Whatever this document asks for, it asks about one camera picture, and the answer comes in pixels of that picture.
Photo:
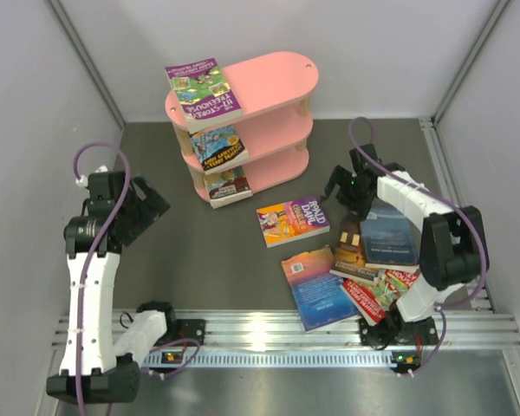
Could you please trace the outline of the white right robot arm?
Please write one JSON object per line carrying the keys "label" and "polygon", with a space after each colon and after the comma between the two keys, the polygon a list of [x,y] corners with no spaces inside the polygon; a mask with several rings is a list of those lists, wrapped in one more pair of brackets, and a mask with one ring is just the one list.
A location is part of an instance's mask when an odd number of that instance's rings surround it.
{"label": "white right robot arm", "polygon": [[446,298],[489,269],[483,219],[474,206],[459,207],[430,192],[396,163],[381,164],[372,145],[351,150],[354,170],[335,166],[321,195],[335,196],[358,220],[374,201],[396,208],[421,233],[417,279],[392,303],[375,330],[385,344],[414,341],[432,313],[448,309]]}

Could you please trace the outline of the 169-storey treehouse book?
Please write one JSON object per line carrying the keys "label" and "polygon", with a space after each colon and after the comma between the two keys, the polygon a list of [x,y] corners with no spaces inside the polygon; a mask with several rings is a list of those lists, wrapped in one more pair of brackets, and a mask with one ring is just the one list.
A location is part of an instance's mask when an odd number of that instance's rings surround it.
{"label": "169-storey treehouse book", "polygon": [[220,127],[191,136],[192,149],[206,174],[222,172],[249,158],[234,126]]}

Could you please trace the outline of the purple 117-storey treehouse book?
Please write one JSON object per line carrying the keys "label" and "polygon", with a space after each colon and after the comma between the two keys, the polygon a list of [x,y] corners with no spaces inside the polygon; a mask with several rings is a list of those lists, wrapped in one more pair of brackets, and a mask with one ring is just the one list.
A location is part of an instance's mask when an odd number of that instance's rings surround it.
{"label": "purple 117-storey treehouse book", "polygon": [[197,133],[244,113],[222,68],[214,58],[165,67],[189,133]]}

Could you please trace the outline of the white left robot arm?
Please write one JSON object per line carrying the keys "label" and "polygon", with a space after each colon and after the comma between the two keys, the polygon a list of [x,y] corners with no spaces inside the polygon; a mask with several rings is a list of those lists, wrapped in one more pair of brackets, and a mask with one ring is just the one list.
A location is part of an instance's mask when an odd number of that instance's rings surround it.
{"label": "white left robot arm", "polygon": [[68,339],[48,396],[74,405],[129,403],[140,387],[140,367],[153,347],[176,339],[169,302],[141,304],[129,329],[113,336],[114,280],[123,248],[151,227],[170,205],[140,175],[94,172],[81,214],[66,225],[70,303]]}

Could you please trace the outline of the yellow Brideshead Revisited book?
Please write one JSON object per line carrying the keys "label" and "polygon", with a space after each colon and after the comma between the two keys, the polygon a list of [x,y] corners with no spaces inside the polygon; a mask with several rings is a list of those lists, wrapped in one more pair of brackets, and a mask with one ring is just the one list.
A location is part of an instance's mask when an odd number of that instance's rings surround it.
{"label": "yellow Brideshead Revisited book", "polygon": [[205,175],[204,182],[210,205],[214,209],[250,198],[253,195],[241,166]]}

